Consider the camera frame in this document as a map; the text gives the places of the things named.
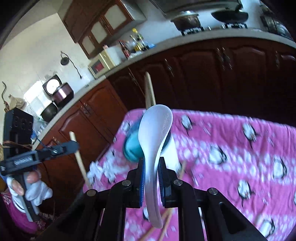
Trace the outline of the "left hand white glove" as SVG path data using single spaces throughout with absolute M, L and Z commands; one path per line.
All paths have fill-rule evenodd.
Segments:
M 32 201 L 35 206 L 39 206 L 44 200 L 53 196 L 52 189 L 49 188 L 45 182 L 41 181 L 41 173 L 38 170 L 30 172 L 27 174 L 26 178 L 26 182 L 29 184 L 26 191 L 12 176 L 8 176 L 6 179 L 12 202 L 17 210 L 22 213 L 25 213 L 25 209 L 21 197 L 26 198 L 28 201 Z

